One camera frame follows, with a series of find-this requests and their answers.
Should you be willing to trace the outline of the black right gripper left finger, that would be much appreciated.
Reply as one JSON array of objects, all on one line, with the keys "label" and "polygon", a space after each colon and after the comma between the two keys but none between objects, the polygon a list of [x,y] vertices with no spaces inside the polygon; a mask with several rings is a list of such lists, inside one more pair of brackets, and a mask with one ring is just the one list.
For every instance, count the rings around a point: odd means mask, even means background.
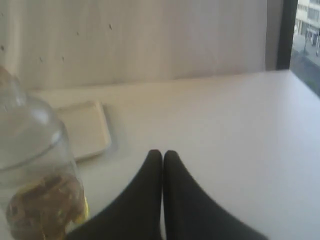
[{"label": "black right gripper left finger", "polygon": [[160,240],[161,204],[162,154],[153,149],[125,190],[66,239]]}]

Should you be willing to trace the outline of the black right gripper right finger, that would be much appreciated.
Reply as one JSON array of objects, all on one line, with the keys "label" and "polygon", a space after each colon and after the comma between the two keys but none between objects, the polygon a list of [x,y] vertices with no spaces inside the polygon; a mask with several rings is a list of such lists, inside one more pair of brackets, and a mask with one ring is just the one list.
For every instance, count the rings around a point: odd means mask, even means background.
[{"label": "black right gripper right finger", "polygon": [[174,150],[163,159],[163,205],[168,240],[265,240],[212,200]]}]

